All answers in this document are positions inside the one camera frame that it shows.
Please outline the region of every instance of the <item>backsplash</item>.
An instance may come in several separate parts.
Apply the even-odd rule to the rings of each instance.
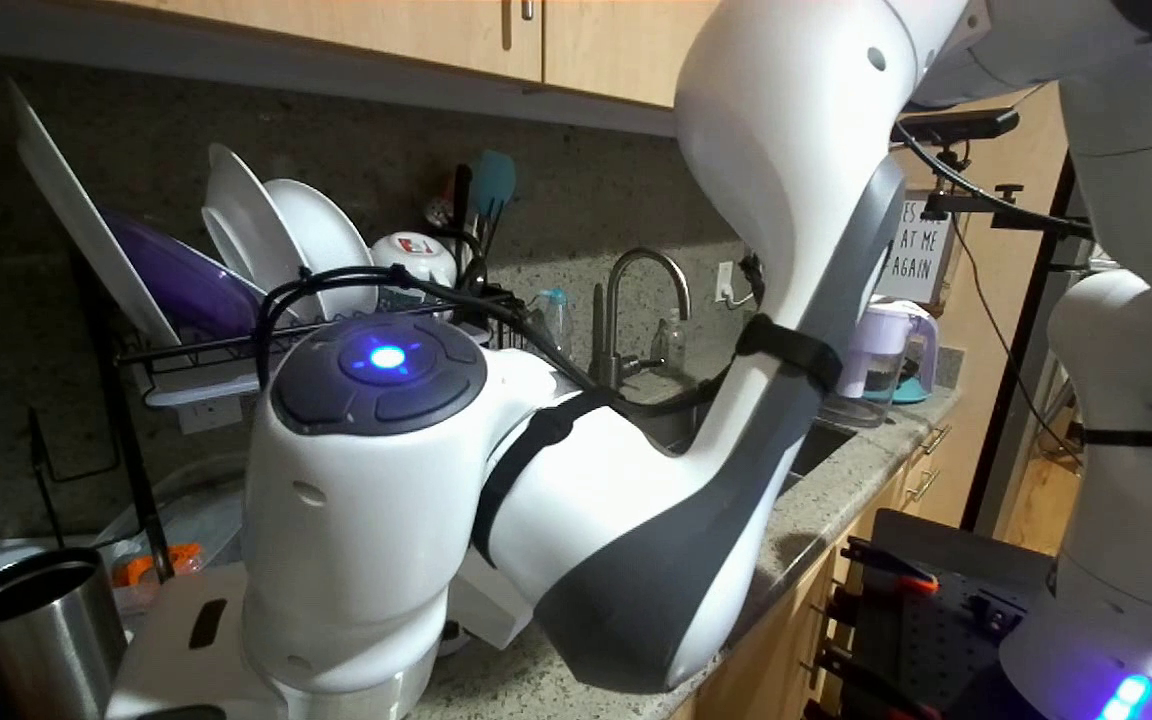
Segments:
[[[68,531],[106,529],[129,506],[71,279],[71,239],[18,160],[9,82],[37,106],[102,205],[201,250],[213,142],[237,148],[266,180],[316,184],[367,239],[421,230],[421,209],[443,175],[481,148],[501,148],[516,157],[519,187],[495,237],[494,279],[523,302],[567,287],[576,365],[588,365],[593,286],[636,246],[663,250],[693,279],[698,377],[716,374],[741,331],[741,318],[711,302],[716,262],[738,262],[741,250],[674,142],[0,61],[0,535],[49,531],[30,410],[55,473],[71,475],[55,484]],[[668,304],[663,274],[627,274],[623,352],[646,352]],[[244,452],[248,430],[184,438],[171,414],[142,410],[136,438],[148,475],[161,480],[201,458]]]

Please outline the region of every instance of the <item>electric kettle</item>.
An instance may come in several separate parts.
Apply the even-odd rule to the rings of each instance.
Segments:
[[[835,396],[926,399],[936,383],[936,361],[941,361],[941,324],[922,304],[871,302],[847,341]]]

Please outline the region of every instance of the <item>wooden cabinet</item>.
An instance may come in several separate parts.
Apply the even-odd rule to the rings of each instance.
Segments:
[[[106,9],[541,82],[543,0],[112,0]]]
[[[999,540],[1056,556],[1076,499],[1082,499],[1082,461],[1050,458],[1036,450],[1024,466]]]
[[[892,506],[898,514],[959,526],[970,506],[970,484],[946,473],[941,445],[953,430],[933,430],[929,441],[892,473]]]
[[[543,86],[674,108],[685,55],[721,0],[548,0]]]
[[[705,682],[693,700],[698,720],[802,720],[812,695],[824,603],[835,584],[835,549],[824,551],[795,592],[780,598]]]

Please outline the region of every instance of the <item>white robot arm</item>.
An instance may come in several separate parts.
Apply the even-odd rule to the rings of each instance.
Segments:
[[[248,592],[233,592],[258,665],[242,673],[248,706],[281,700],[291,717],[415,706],[473,540],[535,603],[579,682],[651,694],[705,670],[738,625],[780,480],[834,389],[834,347],[847,343],[892,239],[903,184],[889,129],[910,100],[953,106],[1054,77],[1070,82],[1095,234],[1152,286],[1152,202],[1129,184],[1140,174],[1152,184],[1152,106],[1132,100],[1152,91],[1152,6],[723,0],[681,77],[681,148],[760,258],[768,291],[693,450],[663,458],[548,365],[481,352],[434,322],[373,318],[305,341],[272,377],[252,441]],[[1094,399],[1088,425],[1152,430],[1140,383],[1132,418],[1107,406],[1100,419]],[[557,445],[516,458],[529,430]],[[1084,620],[1107,587],[1129,592],[1104,543],[1112,526],[1124,531],[1120,507],[1152,507],[1132,480],[1112,480],[1129,499],[1084,506],[1060,599],[1033,629]],[[1132,562],[1152,549],[1152,514],[1140,516]],[[1132,612],[1152,612],[1152,592],[1129,598]],[[1070,659],[1095,665],[1100,682],[1076,689],[1071,711],[1043,682],[1050,665],[1033,665],[1030,629],[1005,651],[1010,675],[1050,717],[1082,717],[1107,675],[1152,670],[1152,625],[1129,646],[1118,637],[1136,616],[1082,629]],[[112,717],[171,707],[175,694],[136,673],[121,689],[153,706],[112,706]]]

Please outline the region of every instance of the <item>sink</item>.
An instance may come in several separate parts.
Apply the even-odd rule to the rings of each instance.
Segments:
[[[810,475],[816,466],[824,466],[835,450],[843,450],[858,433],[835,430],[835,425],[812,425],[802,458],[788,466],[788,480],[780,484],[780,496]]]
[[[621,389],[615,410],[651,438],[663,452],[685,452],[709,414],[716,383],[698,383],[659,369],[646,369],[627,377]],[[788,480],[810,475],[816,466],[824,466],[835,450],[843,450],[858,433],[816,419],[802,445],[802,458],[788,466]]]

